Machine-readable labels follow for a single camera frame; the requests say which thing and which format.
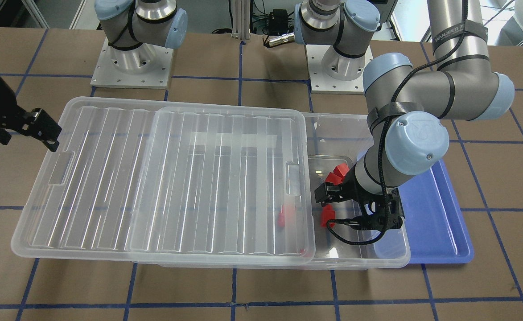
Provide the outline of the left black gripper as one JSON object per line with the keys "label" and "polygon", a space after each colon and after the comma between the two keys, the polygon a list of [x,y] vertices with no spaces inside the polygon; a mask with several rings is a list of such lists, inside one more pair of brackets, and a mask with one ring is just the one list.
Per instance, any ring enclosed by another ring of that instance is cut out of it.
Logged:
{"label": "left black gripper", "polygon": [[350,179],[340,185],[320,184],[314,191],[314,199],[321,206],[345,201],[354,201],[359,205],[360,216],[328,221],[329,230],[332,228],[330,224],[343,224],[357,231],[395,230],[404,224],[397,190],[384,197],[383,194],[370,193]]}

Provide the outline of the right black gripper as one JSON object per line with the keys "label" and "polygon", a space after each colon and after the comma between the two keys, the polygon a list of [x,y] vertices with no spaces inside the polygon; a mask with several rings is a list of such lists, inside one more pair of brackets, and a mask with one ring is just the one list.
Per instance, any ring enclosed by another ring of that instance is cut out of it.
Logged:
{"label": "right black gripper", "polygon": [[59,135],[62,128],[42,108],[26,111],[16,101],[16,95],[0,76],[0,144],[7,145],[13,130],[24,136],[39,140],[50,150],[59,148]]}

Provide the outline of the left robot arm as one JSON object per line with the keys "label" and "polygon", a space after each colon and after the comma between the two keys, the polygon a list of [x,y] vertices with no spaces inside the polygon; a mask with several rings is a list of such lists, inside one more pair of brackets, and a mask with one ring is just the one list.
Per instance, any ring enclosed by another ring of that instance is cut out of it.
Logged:
{"label": "left robot arm", "polygon": [[429,0],[427,7],[434,61],[413,67],[402,53],[384,53],[363,70],[373,146],[341,183],[316,189],[322,206],[353,200],[362,215],[327,219],[330,232],[336,224],[382,235],[400,228],[393,190],[445,155],[449,134],[441,120],[497,119],[514,101],[512,80],[491,69],[479,1]]}

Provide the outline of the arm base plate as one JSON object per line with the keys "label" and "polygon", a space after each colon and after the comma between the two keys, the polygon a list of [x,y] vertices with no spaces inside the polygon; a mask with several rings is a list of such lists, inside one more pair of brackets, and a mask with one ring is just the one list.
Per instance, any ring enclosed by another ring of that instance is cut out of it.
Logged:
{"label": "arm base plate", "polygon": [[364,94],[363,71],[373,59],[371,48],[359,58],[339,55],[331,45],[306,45],[311,92],[317,94]]}
{"label": "arm base plate", "polygon": [[144,43],[130,51],[110,47],[104,40],[91,77],[97,88],[167,89],[174,49]]}

